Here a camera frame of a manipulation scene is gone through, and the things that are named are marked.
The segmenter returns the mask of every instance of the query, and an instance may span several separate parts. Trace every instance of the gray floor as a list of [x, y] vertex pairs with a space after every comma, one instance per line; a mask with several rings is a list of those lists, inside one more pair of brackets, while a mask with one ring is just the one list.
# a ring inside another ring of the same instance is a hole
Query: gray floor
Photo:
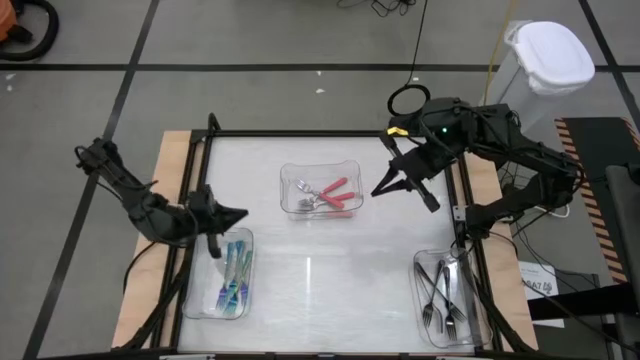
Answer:
[[[60, 13], [61, 31], [39, 64], [127, 64], [152, 4], [52, 3]], [[418, 62], [487, 64], [507, 4], [431, 0]], [[640, 2], [589, 4], [617, 62], [640, 64]], [[337, 9], [334, 1], [161, 0], [140, 63], [408, 64], [420, 12], [416, 6], [404, 17], [381, 19], [368, 5]], [[43, 18], [34, 11], [25, 23]], [[584, 42], [596, 64], [606, 65], [577, 0], [521, 0], [514, 20], [561, 22]], [[73, 68], [0, 70], [0, 165], [6, 169], [0, 185], [7, 204], [0, 217], [3, 359], [19, 358], [25, 350], [84, 188], [85, 175], [74, 167], [72, 149], [102, 134], [123, 76], [121, 71]], [[226, 129], [380, 129], [389, 118], [388, 95], [407, 76], [405, 71], [139, 71], [114, 140], [127, 166], [149, 179], [163, 131], [202, 128], [210, 111]], [[433, 96], [475, 102], [485, 74], [432, 71], [415, 77]], [[627, 73], [625, 79], [640, 96], [640, 74]], [[416, 106], [412, 100], [404, 99], [403, 105]], [[612, 74], [602, 72], [553, 116], [630, 117], [630, 112]], [[528, 135], [560, 149], [550, 122]], [[596, 273], [601, 283], [611, 283], [580, 198], [569, 219], [545, 218], [528, 235], [555, 265]], [[109, 349], [136, 236], [115, 201], [98, 190], [40, 356]], [[524, 248], [520, 254], [531, 259]]]

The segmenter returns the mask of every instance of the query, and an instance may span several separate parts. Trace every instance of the metal utensil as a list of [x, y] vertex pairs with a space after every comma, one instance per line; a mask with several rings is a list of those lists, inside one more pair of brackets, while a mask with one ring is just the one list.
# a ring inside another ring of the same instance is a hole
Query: metal utensil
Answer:
[[[415, 268], [415, 271], [418, 273], [416, 275], [419, 278], [420, 284], [422, 284], [422, 288], [424, 289], [424, 292], [427, 294], [427, 298], [429, 298], [427, 304], [424, 306], [424, 308], [422, 308], [422, 323], [424, 324], [425, 328], [428, 328], [429, 325], [431, 325], [431, 318], [433, 317], [433, 313], [435, 310], [435, 314], [437, 315], [438, 324], [439, 324], [438, 330], [442, 333], [442, 313], [440, 312], [440, 309], [438, 309], [433, 305], [433, 299], [436, 295], [436, 290], [434, 288], [431, 294], [429, 294], [429, 291], [427, 290], [427, 285], [424, 283], [424, 278], [420, 276], [420, 273], [425, 273], [424, 268], [422, 267], [422, 264], [420, 264], [419, 262], [415, 262], [414, 268]], [[438, 284], [438, 280], [440, 279], [440, 274], [442, 274], [443, 268], [444, 268], [444, 260], [440, 260], [438, 262], [438, 270], [437, 270], [436, 282], [435, 282], [436, 285]]]
[[[332, 196], [332, 198], [334, 200], [338, 200], [338, 201], [342, 201], [342, 200], [349, 200], [349, 199], [353, 199], [354, 197], [356, 197], [356, 193], [354, 192], [348, 192], [342, 195], [338, 195], [338, 196]], [[316, 201], [310, 203], [310, 204], [300, 204], [299, 209], [301, 211], [313, 211], [315, 209], [318, 208], [318, 206], [321, 205], [326, 205], [327, 202], [325, 200], [322, 199], [316, 199]]]
[[329, 204], [331, 204], [332, 206], [335, 206], [339, 209], [343, 209], [344, 208], [344, 204], [338, 200], [334, 200], [332, 197], [314, 191], [313, 188], [311, 187], [311, 185], [307, 184], [306, 182], [302, 181], [301, 179], [296, 179], [294, 181], [295, 185], [298, 187], [298, 189], [300, 189], [300, 191], [302, 192], [306, 192], [308, 194], [313, 194], [313, 195], [317, 195], [320, 198], [322, 198], [323, 200], [327, 201]]
[[449, 340], [456, 340], [456, 323], [453, 320], [453, 315], [451, 314], [451, 274], [450, 270], [445, 266], [444, 268], [444, 285], [447, 292], [447, 316], [444, 318], [444, 326], [447, 329], [447, 335], [449, 336]]
[[451, 306], [451, 312], [453, 314], [453, 317], [458, 319], [458, 321], [467, 320], [466, 315], [454, 303], [449, 301], [449, 299], [446, 296], [444, 296], [444, 294], [438, 289], [437, 286], [435, 286], [435, 283], [433, 282], [433, 280], [431, 280], [431, 278], [429, 277], [429, 275], [427, 275], [426, 272], [424, 273], [420, 272], [420, 275], [422, 275], [424, 279], [427, 280], [427, 282], [436, 289], [436, 293], [438, 293], [438, 295], [440, 295], [444, 299], [447, 308]]
[[[342, 177], [342, 178], [338, 179], [338, 181], [336, 181], [333, 184], [327, 186], [324, 190], [322, 190], [322, 193], [323, 194], [328, 194], [328, 193], [332, 192], [333, 190], [339, 188], [340, 186], [346, 184], [347, 181], [348, 181], [348, 179], [346, 177]], [[311, 206], [314, 202], [316, 202], [316, 200], [318, 200], [318, 195], [314, 195], [312, 197], [299, 200], [298, 204], [300, 204], [301, 206]]]

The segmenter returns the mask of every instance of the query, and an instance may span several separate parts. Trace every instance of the yellow cable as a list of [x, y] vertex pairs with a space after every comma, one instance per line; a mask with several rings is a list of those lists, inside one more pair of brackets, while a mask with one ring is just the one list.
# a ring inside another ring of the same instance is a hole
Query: yellow cable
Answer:
[[487, 105], [487, 97], [489, 96], [489, 84], [491, 84], [491, 78], [493, 78], [493, 63], [496, 58], [496, 54], [498, 54], [498, 50], [500, 49], [500, 45], [502, 44], [502, 38], [504, 37], [504, 33], [507, 31], [507, 25], [509, 24], [509, 19], [511, 19], [511, 14], [513, 10], [516, 8], [516, 4], [518, 0], [510, 0], [509, 7], [507, 8], [507, 13], [504, 15], [504, 22], [502, 23], [502, 30], [500, 30], [500, 35], [498, 35], [498, 41], [496, 41], [496, 46], [493, 48], [493, 53], [491, 54], [491, 59], [489, 59], [489, 70], [487, 71], [487, 83], [484, 85], [484, 99], [482, 105]]

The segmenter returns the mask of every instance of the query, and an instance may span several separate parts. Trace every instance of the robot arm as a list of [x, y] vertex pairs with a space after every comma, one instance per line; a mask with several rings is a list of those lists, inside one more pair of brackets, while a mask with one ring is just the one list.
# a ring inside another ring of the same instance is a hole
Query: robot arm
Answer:
[[106, 180], [120, 197], [131, 223], [149, 240], [186, 247], [198, 234], [207, 234], [209, 252], [220, 258], [216, 234], [222, 234], [248, 212], [220, 205], [209, 186], [189, 194], [184, 207], [169, 205], [162, 195], [150, 191], [154, 183], [142, 184], [125, 167], [117, 146], [95, 139], [88, 148], [78, 146], [76, 156], [87, 175], [94, 172]]
[[[577, 180], [584, 176], [580, 166], [565, 153], [524, 137], [517, 121], [515, 113], [505, 104], [471, 107], [458, 98], [427, 101], [414, 113], [393, 117], [389, 129], [380, 138], [394, 158], [372, 196], [395, 190], [416, 190], [429, 210], [436, 211], [439, 204], [421, 181], [432, 179], [465, 151], [470, 151], [497, 163], [521, 164], [538, 174], [524, 189], [488, 205], [467, 207], [469, 235], [487, 237], [497, 220], [534, 206], [553, 209], [568, 204], [577, 189]], [[407, 136], [417, 147], [402, 154], [393, 134]], [[420, 143], [413, 137], [424, 137], [426, 141]], [[388, 185], [400, 171], [407, 178]]]

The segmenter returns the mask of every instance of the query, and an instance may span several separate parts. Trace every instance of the white container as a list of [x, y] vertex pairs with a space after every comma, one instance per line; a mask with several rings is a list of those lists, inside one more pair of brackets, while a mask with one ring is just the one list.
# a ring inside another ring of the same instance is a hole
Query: white container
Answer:
[[520, 115], [524, 132], [563, 97], [584, 87], [595, 67], [587, 49], [566, 27], [548, 21], [519, 25], [505, 34], [511, 50], [491, 81], [487, 105], [508, 104]]

